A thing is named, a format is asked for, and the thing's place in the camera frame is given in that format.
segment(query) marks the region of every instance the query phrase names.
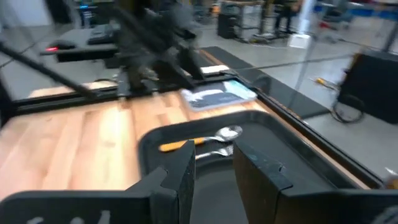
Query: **metal bar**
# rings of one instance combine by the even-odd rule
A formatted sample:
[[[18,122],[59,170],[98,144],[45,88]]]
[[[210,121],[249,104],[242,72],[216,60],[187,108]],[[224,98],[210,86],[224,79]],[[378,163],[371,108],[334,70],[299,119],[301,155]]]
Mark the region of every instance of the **metal bar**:
[[[206,85],[209,83],[223,82],[227,80],[236,79],[232,75],[222,75],[218,77],[207,78],[206,80],[196,81],[196,85]],[[17,108],[15,116],[20,116],[23,114],[40,113],[50,110],[60,110],[64,108],[70,108],[74,106],[84,106],[95,103],[102,103],[106,101],[118,100],[118,86],[112,86],[102,89],[97,89],[99,92],[98,96],[95,98],[85,98],[78,93],[65,93],[61,95],[44,96],[40,98],[25,99],[14,101],[15,107]],[[160,86],[157,90],[159,93],[165,93],[168,91],[177,91],[180,86],[175,84],[168,84]],[[139,90],[131,91],[131,94],[125,96],[127,99],[136,98],[141,96],[151,95],[151,90]]]
[[[81,51],[81,52],[62,52],[60,50],[55,54],[58,62],[77,62],[82,60],[101,60],[113,58],[118,52],[118,49],[104,49],[97,51]]]
[[[4,43],[1,41],[0,41],[0,52],[10,56],[14,60],[17,60],[18,62],[23,63],[24,65],[27,65],[28,67],[30,67],[36,71],[39,71],[40,73],[43,73],[43,75],[51,78],[52,80],[59,82],[61,84],[64,84],[65,86],[80,93],[82,96],[85,96],[88,98],[94,98],[96,96],[96,94],[94,92],[87,89],[86,87],[79,85],[67,78],[64,78],[61,75],[59,75],[57,72],[44,67],[43,65],[31,60],[28,57],[23,56],[22,54],[16,52],[15,50],[12,50],[9,47],[6,47],[4,45]]]

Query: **spoon with orange handle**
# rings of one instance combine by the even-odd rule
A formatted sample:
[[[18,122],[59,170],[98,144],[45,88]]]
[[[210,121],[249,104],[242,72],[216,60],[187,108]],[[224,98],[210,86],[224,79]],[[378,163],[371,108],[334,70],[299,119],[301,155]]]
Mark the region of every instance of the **spoon with orange handle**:
[[[237,125],[228,126],[228,127],[224,127],[224,128],[221,128],[220,130],[218,130],[216,132],[216,134],[212,137],[194,138],[193,142],[195,143],[195,145],[203,144],[205,142],[212,141],[212,140],[219,141],[219,142],[229,142],[229,141],[232,141],[232,140],[236,139],[237,137],[239,137],[242,134],[242,131],[243,131],[242,127],[240,127],[240,126],[237,126]],[[174,150],[182,147],[186,141],[187,140],[163,144],[159,147],[159,150],[162,152],[174,151]]]
[[[398,174],[386,167],[390,176],[384,181],[384,189],[398,189]]]

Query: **table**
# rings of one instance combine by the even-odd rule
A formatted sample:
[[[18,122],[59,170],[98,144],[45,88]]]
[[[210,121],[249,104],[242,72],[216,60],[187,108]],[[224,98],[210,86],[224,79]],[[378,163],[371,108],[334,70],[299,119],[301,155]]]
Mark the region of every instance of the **table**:
[[[112,85],[86,84],[90,88]],[[69,91],[41,89],[30,97]],[[169,92],[11,119],[0,132],[0,200],[23,190],[125,190],[141,178],[137,144],[145,133],[243,110],[276,116],[360,187],[369,188],[260,101],[192,112],[178,92]]]

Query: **white pole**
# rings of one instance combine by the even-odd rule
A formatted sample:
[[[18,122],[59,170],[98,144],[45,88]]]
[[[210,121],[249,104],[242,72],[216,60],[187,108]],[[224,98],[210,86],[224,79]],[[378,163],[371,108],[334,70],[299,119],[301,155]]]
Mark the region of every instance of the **white pole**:
[[[303,6],[298,17],[298,34],[306,34],[309,32],[311,24],[311,14],[317,0],[304,0]]]

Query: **chair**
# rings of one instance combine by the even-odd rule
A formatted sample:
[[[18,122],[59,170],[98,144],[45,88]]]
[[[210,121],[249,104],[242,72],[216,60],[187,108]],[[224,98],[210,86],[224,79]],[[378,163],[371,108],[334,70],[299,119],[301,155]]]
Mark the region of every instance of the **chair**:
[[[363,6],[348,0],[339,0],[337,4],[333,2],[322,2],[323,12],[320,15],[320,34],[318,39],[328,39],[331,43],[336,43],[342,39],[340,30],[342,27],[349,28],[354,15],[351,10],[356,7]]]

